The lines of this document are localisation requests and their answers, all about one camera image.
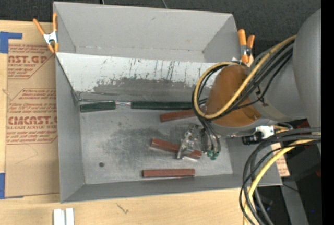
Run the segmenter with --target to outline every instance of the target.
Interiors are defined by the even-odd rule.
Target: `gray cylinder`
[[[300,28],[293,48],[293,70],[311,127],[321,127],[321,9]]]
[[[294,44],[281,55],[290,48],[293,48],[292,58],[271,82],[263,102],[257,102],[254,107],[262,117],[273,121],[283,122],[307,118],[312,127],[321,126],[321,10],[305,21]],[[255,59],[251,70],[257,60],[265,54],[266,52]],[[258,98],[257,91],[263,92],[265,90],[278,67],[279,65],[262,81],[259,90],[256,89],[250,95],[252,101]]]

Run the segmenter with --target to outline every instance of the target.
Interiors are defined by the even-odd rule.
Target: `wire bundle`
[[[257,155],[266,147],[274,144],[274,143],[282,143],[282,142],[290,142],[293,141],[293,143],[289,144],[288,146],[284,146],[281,148],[278,148],[276,150],[272,150],[268,152],[266,155],[264,155],[259,162],[255,164]],[[248,215],[248,209],[252,212],[255,219],[258,221],[260,225],[273,225],[272,221],[270,220],[265,207],[263,206],[261,200],[259,199],[259,195],[257,192],[257,184],[261,180],[261,178],[264,176],[264,174],[268,171],[270,166],[282,155],[287,153],[288,151],[292,150],[296,146],[304,145],[304,144],[315,144],[317,142],[321,141],[321,128],[300,128],[300,129],[292,129],[287,132],[281,132],[277,133],[269,138],[264,139],[262,143],[258,145],[258,147],[254,150],[254,152],[250,155],[248,160],[246,161],[244,172],[243,172],[243,184],[242,188],[239,194],[239,204],[241,207],[241,210],[244,214],[244,225],[247,225],[247,222],[250,224],[254,224],[254,222],[251,220],[250,216]],[[267,162],[266,164],[259,170],[259,172],[256,174],[260,166],[266,161],[267,158],[269,158],[273,153],[275,153]],[[247,182],[249,180],[252,180],[252,184],[247,189]],[[245,206],[242,204],[242,193],[244,193],[245,196]],[[251,197],[255,193],[257,202],[259,204],[259,207],[264,214],[264,218],[266,222],[264,222],[261,217],[256,213],[256,210],[254,209]]]
[[[200,119],[204,119],[206,121],[213,121],[220,117],[223,117],[230,112],[249,106],[257,101],[261,100],[265,93],[267,92],[271,82],[278,74],[278,72],[284,67],[284,65],[289,61],[292,57],[292,49],[284,52],[295,40],[296,36],[289,37],[288,39],[282,41],[281,43],[274,46],[268,53],[266,53],[261,59],[258,60],[257,64],[247,76],[245,81],[241,84],[238,91],[232,96],[232,98],[216,113],[214,114],[206,114],[200,108],[199,98],[201,92],[205,84],[207,83],[210,76],[213,73],[221,70],[225,66],[233,65],[234,62],[222,62],[211,66],[209,69],[205,71],[205,73],[200,77],[194,92],[193,92],[193,108],[196,115]],[[240,104],[259,86],[259,84],[273,71],[274,74],[271,76],[269,82],[267,83],[266,88],[262,92],[261,96],[254,102],[249,104],[245,104],[240,106]]]

